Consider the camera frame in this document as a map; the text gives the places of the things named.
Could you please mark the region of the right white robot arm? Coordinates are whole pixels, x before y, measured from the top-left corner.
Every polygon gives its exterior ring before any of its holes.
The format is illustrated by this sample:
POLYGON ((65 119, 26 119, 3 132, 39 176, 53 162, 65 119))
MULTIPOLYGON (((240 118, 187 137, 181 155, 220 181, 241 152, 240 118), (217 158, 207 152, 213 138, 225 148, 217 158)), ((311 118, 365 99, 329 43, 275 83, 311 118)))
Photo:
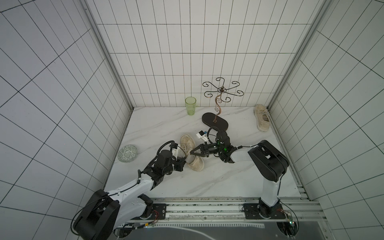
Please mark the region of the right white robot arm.
POLYGON ((226 131, 218 131, 214 142, 198 145, 190 151, 197 157, 209 157, 215 155, 224 163, 253 162, 259 170, 259 176, 263 177, 263 191, 257 204, 244 204, 242 211, 248 220, 284 220, 289 215, 284 211, 279 192, 282 177, 287 173, 289 161, 278 149, 267 140, 247 147, 234 147, 226 131))

